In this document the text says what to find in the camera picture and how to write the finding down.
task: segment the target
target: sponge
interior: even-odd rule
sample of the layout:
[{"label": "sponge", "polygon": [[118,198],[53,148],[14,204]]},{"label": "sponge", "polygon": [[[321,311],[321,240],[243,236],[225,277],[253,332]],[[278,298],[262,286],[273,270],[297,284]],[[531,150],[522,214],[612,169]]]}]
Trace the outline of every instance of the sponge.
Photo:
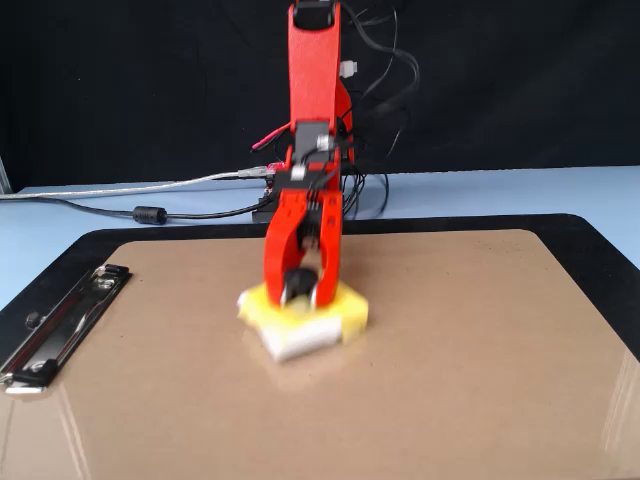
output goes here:
[{"label": "sponge", "polygon": [[285,307],[274,305],[263,283],[238,298],[238,316],[254,327],[277,362],[321,347],[344,343],[364,330],[369,304],[364,297],[340,282],[333,301],[309,307],[305,297],[297,297]]}]

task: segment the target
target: table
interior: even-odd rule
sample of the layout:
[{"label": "table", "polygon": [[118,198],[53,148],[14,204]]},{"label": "table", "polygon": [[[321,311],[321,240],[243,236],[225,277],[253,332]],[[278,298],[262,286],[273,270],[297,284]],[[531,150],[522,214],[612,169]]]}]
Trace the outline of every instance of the table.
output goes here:
[{"label": "table", "polygon": [[[390,184],[389,204],[381,218],[570,213],[586,219],[640,267],[640,166],[398,174],[390,175]],[[150,205],[175,213],[205,213],[253,204],[262,195],[263,185],[258,180],[217,181],[162,193],[77,201],[102,208]],[[382,196],[381,183],[369,177],[358,219],[373,216]],[[247,222],[251,222],[249,214],[206,221]],[[91,215],[58,205],[0,204],[0,308],[83,234],[131,227],[145,228],[131,219]]]}]

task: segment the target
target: clipboard clip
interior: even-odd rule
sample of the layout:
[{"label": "clipboard clip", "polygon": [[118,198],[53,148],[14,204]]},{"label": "clipboard clip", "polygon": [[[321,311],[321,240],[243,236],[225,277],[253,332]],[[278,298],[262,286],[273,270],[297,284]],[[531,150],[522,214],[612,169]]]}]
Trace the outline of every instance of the clipboard clip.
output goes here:
[{"label": "clipboard clip", "polygon": [[48,315],[30,314],[25,323],[33,331],[0,368],[5,393],[43,392],[129,278],[127,267],[102,265],[87,272]]}]

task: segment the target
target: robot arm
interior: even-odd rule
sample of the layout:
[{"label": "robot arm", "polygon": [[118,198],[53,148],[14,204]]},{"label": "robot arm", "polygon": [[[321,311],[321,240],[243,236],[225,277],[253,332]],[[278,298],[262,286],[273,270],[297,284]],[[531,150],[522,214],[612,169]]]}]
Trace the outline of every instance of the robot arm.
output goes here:
[{"label": "robot arm", "polygon": [[[299,1],[289,8],[290,130],[284,166],[273,191],[278,206],[267,230],[264,279],[272,302],[309,295],[325,306],[335,295],[342,235],[342,162],[353,162],[347,137],[351,101],[339,79],[340,4]],[[300,267],[306,249],[319,248],[322,271]]]}]

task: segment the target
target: black backdrop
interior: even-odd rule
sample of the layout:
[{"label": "black backdrop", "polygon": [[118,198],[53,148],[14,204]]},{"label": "black backdrop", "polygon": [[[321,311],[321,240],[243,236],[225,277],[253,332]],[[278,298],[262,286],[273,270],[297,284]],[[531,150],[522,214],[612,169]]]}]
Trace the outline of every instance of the black backdrop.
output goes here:
[{"label": "black backdrop", "polygon": [[[389,159],[381,152],[406,115],[361,125],[366,168],[640,163],[640,1],[396,2],[398,46],[417,57],[422,84]],[[271,161],[248,150],[288,121],[289,3],[0,2],[0,156],[14,187]],[[372,14],[389,5],[351,0]],[[393,23],[369,31],[390,43]],[[342,44],[343,59],[359,62],[346,82],[355,96],[387,60],[351,29]],[[378,95],[407,79],[396,65]]]}]

